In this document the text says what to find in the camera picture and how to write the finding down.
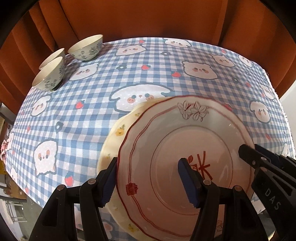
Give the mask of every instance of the red flower print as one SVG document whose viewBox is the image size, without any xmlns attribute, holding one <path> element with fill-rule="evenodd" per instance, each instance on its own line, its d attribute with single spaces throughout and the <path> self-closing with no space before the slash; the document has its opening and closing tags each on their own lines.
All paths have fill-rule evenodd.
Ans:
<svg viewBox="0 0 296 241">
<path fill-rule="evenodd" d="M 129 183 L 126 185 L 126 193 L 128 196 L 135 195 L 137 193 L 138 186 L 135 183 Z"/>
</svg>

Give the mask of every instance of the floral plate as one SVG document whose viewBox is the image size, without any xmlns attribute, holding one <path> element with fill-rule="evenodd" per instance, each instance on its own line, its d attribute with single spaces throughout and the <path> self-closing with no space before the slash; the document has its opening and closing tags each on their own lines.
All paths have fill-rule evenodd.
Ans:
<svg viewBox="0 0 296 241">
<path fill-rule="evenodd" d="M 242 144 L 254 148 L 241 120 L 214 100 L 176 96 L 148 108 L 118 153 L 117 192 L 136 229 L 157 240 L 190 239 L 199 209 L 189 203 L 178 174 L 182 157 L 204 179 L 240 185 L 251 198 L 254 172 L 238 156 Z M 216 235 L 223 217 L 220 207 Z M 138 233 L 133 236 L 142 240 Z"/>
<path fill-rule="evenodd" d="M 142 102 L 138 104 L 129 114 L 116 121 L 102 146 L 96 168 L 97 173 L 106 169 L 113 157 L 118 156 L 120 145 L 124 140 L 127 130 L 139 118 L 139 116 L 150 106 L 165 99 L 167 98 L 156 98 Z M 106 204 L 106 208 L 117 224 L 131 236 L 142 241 L 153 241 L 152 238 L 145 235 L 129 219 L 126 210 L 118 196 L 117 189 L 114 190 L 110 201 Z"/>
</svg>

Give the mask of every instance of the floral bowl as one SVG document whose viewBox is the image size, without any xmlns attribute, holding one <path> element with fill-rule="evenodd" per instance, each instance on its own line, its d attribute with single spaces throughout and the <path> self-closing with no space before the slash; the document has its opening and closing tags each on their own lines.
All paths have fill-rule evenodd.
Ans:
<svg viewBox="0 0 296 241">
<path fill-rule="evenodd" d="M 42 70 L 45 65 L 47 65 L 50 61 L 54 60 L 57 57 L 62 56 L 65 59 L 65 49 L 61 48 L 55 52 L 53 52 L 50 56 L 48 56 L 39 66 L 39 69 Z"/>
<path fill-rule="evenodd" d="M 78 60 L 88 61 L 93 59 L 100 52 L 102 43 L 102 34 L 90 36 L 74 44 L 69 48 L 68 53 Z"/>
<path fill-rule="evenodd" d="M 61 82 L 64 71 L 64 59 L 61 56 L 57 57 L 40 70 L 32 86 L 42 91 L 52 90 Z"/>
</svg>

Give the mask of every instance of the white plate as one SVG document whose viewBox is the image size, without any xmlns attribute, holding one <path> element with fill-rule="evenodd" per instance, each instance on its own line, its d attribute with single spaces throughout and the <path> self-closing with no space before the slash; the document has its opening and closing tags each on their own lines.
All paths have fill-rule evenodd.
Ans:
<svg viewBox="0 0 296 241">
<path fill-rule="evenodd" d="M 127 131 L 118 154 L 117 191 L 129 218 L 151 238 L 188 240 L 199 210 L 188 201 L 179 159 L 218 186 L 240 185 L 251 198 L 254 173 L 238 156 L 242 144 L 254 148 L 240 119 L 214 100 L 177 96 L 151 106 Z M 223 216 L 221 207 L 216 235 Z"/>
</svg>

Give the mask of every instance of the table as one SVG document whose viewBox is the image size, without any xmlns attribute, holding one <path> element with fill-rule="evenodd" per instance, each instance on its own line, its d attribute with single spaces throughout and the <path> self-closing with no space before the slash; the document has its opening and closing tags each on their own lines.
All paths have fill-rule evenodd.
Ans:
<svg viewBox="0 0 296 241">
<path fill-rule="evenodd" d="M 295 158 L 289 124 L 266 72 L 232 51 L 190 40 L 132 38 L 105 43 L 81 62 L 67 55 L 62 86 L 32 88 L 11 131 L 8 173 L 44 207 L 59 184 L 95 177 L 112 125 L 149 98 L 196 94 L 233 111 L 254 143 Z M 133 240 L 101 209 L 108 237 Z M 82 228 L 75 205 L 76 226 Z"/>
</svg>

